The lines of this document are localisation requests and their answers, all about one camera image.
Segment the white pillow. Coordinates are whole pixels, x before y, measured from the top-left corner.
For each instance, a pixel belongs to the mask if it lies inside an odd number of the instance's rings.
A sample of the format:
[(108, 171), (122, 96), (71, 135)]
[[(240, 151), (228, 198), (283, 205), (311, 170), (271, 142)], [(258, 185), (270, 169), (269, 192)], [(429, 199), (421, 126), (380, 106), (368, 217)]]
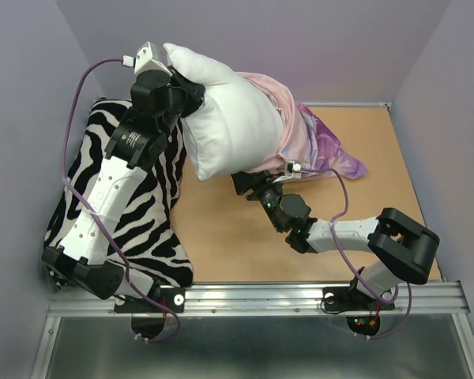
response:
[(201, 106), (184, 118), (184, 145), (199, 181), (265, 170), (284, 130), (265, 93), (229, 66), (187, 47), (165, 43), (177, 72), (205, 87)]

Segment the purple pink princess pillowcase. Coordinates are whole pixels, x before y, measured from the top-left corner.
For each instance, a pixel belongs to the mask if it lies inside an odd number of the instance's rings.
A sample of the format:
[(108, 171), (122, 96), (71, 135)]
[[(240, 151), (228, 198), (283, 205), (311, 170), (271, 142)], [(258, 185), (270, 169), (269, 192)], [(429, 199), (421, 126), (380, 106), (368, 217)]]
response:
[(306, 105), (297, 103), (285, 85), (265, 74), (241, 72), (239, 75), (268, 97), (284, 127), (276, 155), (254, 168), (253, 173), (277, 174), (287, 161), (294, 160), (305, 170), (302, 180), (333, 177), (331, 168), (349, 179), (368, 174), (367, 167), (347, 153), (339, 138)]

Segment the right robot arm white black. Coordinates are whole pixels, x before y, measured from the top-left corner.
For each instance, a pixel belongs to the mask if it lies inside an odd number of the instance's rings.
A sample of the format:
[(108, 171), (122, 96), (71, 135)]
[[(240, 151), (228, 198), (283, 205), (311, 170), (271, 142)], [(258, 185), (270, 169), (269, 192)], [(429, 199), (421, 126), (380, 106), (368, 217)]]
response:
[(331, 299), (343, 310), (365, 308), (373, 301), (392, 305), (400, 283), (423, 285), (428, 281), (440, 238), (430, 229), (395, 208), (384, 208), (364, 220), (331, 220), (310, 216), (311, 209), (298, 194), (285, 194), (281, 179), (263, 171), (232, 175), (235, 192), (258, 201), (274, 229), (287, 235), (286, 243), (298, 253), (338, 250), (373, 253), (377, 262), (354, 275), (348, 290)]

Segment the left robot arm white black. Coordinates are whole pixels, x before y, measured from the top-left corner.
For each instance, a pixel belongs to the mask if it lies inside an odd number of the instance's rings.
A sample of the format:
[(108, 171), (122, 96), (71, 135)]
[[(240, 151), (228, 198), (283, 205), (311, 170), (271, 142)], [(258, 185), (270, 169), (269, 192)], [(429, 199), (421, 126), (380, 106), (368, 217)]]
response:
[(130, 296), (141, 310), (150, 311), (159, 305), (160, 285), (132, 270), (111, 233), (156, 161), (176, 146), (171, 134), (181, 118), (201, 106), (205, 88), (175, 70), (148, 70), (137, 76), (130, 93), (130, 106), (103, 151), (89, 196), (65, 183), (82, 210), (67, 235), (48, 246), (41, 259), (57, 276), (98, 298)]

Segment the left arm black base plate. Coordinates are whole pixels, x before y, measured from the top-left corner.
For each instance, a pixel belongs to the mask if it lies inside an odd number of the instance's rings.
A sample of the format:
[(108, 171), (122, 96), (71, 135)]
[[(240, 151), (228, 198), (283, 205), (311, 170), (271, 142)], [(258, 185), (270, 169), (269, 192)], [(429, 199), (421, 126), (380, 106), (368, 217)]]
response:
[[(169, 308), (175, 313), (184, 311), (186, 300), (186, 290), (177, 287), (162, 287), (160, 297), (156, 302), (164, 307)], [(131, 296), (121, 296), (115, 299), (115, 313), (162, 313), (163, 310), (143, 298), (135, 298)]]

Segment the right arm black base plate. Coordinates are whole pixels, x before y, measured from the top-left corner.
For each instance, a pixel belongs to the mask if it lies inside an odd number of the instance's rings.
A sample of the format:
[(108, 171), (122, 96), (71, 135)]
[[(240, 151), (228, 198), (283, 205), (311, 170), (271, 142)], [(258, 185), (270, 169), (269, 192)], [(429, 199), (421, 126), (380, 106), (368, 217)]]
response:
[(323, 289), (322, 304), (328, 313), (364, 312), (376, 310), (394, 310), (394, 304), (386, 304), (371, 298), (364, 293), (350, 287), (325, 287)]

